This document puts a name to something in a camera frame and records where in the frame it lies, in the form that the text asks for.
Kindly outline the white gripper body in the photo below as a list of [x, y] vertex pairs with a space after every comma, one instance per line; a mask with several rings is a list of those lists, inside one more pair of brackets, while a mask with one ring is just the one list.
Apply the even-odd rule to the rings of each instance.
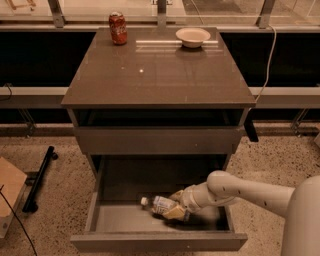
[[202, 189], [199, 185], [192, 185], [183, 190], [180, 205], [189, 213], [196, 213], [203, 208], [201, 204]]

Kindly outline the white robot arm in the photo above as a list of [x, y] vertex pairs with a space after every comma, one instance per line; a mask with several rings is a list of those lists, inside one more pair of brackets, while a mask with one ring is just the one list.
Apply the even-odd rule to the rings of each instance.
[[188, 213], [225, 205], [237, 198], [285, 219], [281, 256], [320, 256], [320, 176], [292, 188], [214, 171], [205, 182], [172, 194], [174, 206], [163, 216], [183, 219]]

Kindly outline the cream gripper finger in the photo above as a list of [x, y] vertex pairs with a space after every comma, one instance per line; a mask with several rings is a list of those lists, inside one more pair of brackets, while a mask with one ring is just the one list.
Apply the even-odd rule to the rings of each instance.
[[183, 190], [179, 190], [173, 194], [171, 194], [169, 196], [169, 198], [173, 201], [177, 201], [177, 202], [180, 202], [181, 201], [181, 198], [182, 198], [182, 195], [183, 195], [184, 191]]
[[174, 205], [163, 213], [163, 217], [171, 220], [183, 221], [185, 219], [186, 209], [181, 205]]

